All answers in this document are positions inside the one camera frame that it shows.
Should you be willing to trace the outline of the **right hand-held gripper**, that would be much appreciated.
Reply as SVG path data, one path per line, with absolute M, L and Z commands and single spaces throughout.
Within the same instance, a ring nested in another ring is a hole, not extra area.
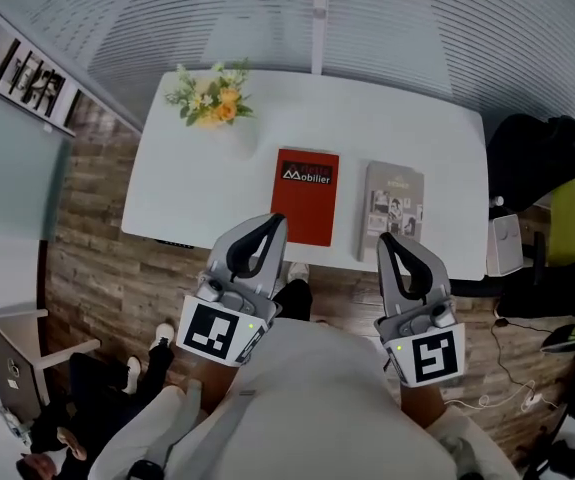
M 465 325 L 451 302 L 402 314 L 409 301 L 424 305 L 451 293 L 442 260 L 421 243 L 382 233 L 377 244 L 380 293 L 385 314 L 375 322 L 381 344 L 401 383 L 421 387 L 464 372 Z

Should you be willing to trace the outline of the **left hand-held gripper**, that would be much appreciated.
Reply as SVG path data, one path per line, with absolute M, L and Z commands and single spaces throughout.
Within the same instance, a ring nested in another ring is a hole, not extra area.
M 216 277 L 203 274 L 196 292 L 184 298 L 178 347 L 228 367 L 249 360 L 282 310 L 270 297 L 287 232 L 283 214 L 266 214 L 244 221 L 216 240 L 207 266 Z

